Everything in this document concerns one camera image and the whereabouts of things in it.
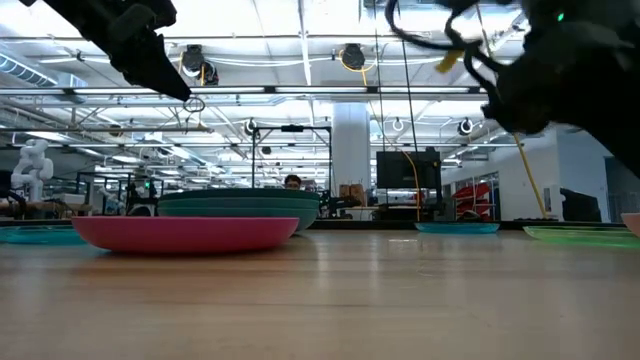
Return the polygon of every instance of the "person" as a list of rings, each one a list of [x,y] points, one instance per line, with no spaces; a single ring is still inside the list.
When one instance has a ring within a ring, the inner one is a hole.
[[[284,179],[284,188],[287,190],[300,190],[302,179],[298,175],[289,175]]]

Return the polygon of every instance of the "black monitor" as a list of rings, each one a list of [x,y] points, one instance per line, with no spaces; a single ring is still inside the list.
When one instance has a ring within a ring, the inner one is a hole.
[[[440,189],[441,160],[437,151],[407,153],[416,166],[421,189]],[[378,189],[415,189],[413,167],[401,152],[378,152],[376,154]]]

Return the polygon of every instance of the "wooden table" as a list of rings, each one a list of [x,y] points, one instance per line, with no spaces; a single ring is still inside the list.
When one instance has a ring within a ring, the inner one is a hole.
[[[309,232],[268,252],[0,246],[0,359],[640,358],[640,252]]]

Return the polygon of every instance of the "white column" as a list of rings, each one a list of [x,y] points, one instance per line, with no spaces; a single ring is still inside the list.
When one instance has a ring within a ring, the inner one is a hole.
[[[362,184],[371,187],[371,149],[369,146],[369,111],[366,103],[333,104],[333,172],[334,196],[340,185]]]

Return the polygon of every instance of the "pink plate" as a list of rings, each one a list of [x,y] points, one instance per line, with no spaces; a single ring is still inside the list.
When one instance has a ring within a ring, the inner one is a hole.
[[[622,214],[622,220],[632,233],[640,237],[640,214]]]
[[[267,249],[293,235],[298,218],[76,217],[88,243],[126,253],[197,254]]]

